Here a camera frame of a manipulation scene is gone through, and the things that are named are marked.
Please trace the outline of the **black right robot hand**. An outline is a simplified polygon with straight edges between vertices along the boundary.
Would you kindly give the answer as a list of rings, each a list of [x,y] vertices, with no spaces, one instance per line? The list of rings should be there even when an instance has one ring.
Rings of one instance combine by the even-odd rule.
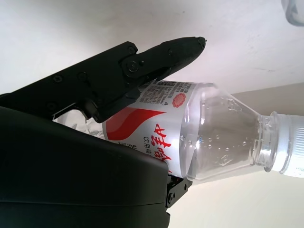
[[[3,228],[166,228],[167,209],[192,182],[165,162],[55,122],[71,110],[102,123],[140,87],[181,70],[203,37],[142,53],[132,42],[0,97],[0,225]]]

